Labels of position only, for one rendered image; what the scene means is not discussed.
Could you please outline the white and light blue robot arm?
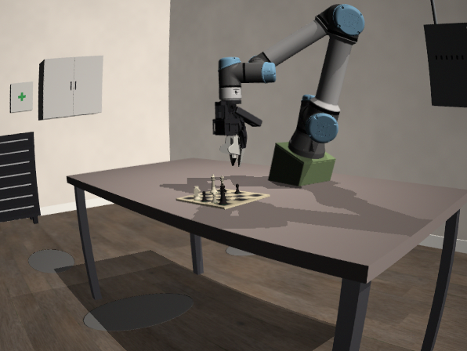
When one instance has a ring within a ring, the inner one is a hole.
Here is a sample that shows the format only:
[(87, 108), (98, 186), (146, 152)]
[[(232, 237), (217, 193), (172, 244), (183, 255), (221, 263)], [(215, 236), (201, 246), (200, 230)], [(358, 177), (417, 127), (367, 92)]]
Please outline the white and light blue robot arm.
[(253, 56), (250, 63), (241, 63), (237, 57), (219, 60), (219, 99), (240, 100), (241, 83), (275, 82), (275, 66), (329, 35), (316, 96), (302, 97), (297, 127), (288, 144), (291, 152), (311, 159), (323, 158), (324, 144), (338, 134), (338, 100), (349, 55), (364, 29), (364, 17), (355, 7), (335, 4), (329, 8), (315, 16), (314, 21)]

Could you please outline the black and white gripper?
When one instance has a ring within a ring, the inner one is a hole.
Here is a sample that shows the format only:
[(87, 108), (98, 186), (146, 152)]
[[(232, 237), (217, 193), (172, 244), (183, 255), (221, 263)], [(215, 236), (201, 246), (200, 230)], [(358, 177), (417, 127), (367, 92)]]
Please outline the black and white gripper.
[(234, 166), (236, 155), (238, 155), (238, 167), (240, 167), (246, 148), (247, 132), (243, 118), (234, 113), (237, 106), (235, 103), (241, 103), (241, 100), (215, 102), (215, 119), (212, 119), (212, 123), (213, 135), (227, 136), (225, 144), (220, 147), (220, 152), (230, 155), (232, 166)]

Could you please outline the chessboard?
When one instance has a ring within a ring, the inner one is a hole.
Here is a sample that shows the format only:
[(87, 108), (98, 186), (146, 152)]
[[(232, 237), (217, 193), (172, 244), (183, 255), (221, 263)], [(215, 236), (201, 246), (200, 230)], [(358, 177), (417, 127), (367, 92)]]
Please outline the chessboard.
[(260, 199), (263, 199), (265, 197), (270, 197), (270, 194), (258, 194), (258, 193), (252, 193), (252, 192), (245, 192), (245, 191), (240, 191), (240, 194), (236, 194), (236, 190), (228, 190), (226, 189), (227, 192), (225, 193), (225, 198), (227, 204), (225, 205), (220, 205), (220, 198), (221, 194), (219, 189), (217, 189), (216, 193), (216, 200), (218, 201), (217, 203), (212, 203), (213, 196), (210, 191), (206, 192), (206, 199), (208, 201), (201, 201), (203, 198), (203, 193), (200, 193), (200, 200), (194, 200), (194, 195), (186, 196), (186, 197), (180, 197), (176, 198), (177, 201), (183, 201), (191, 204), (199, 204), (199, 205), (204, 205), (208, 207), (213, 207), (213, 208), (221, 208), (221, 209), (227, 209), (227, 208), (232, 208), (241, 204), (246, 204), (252, 201), (257, 201)]

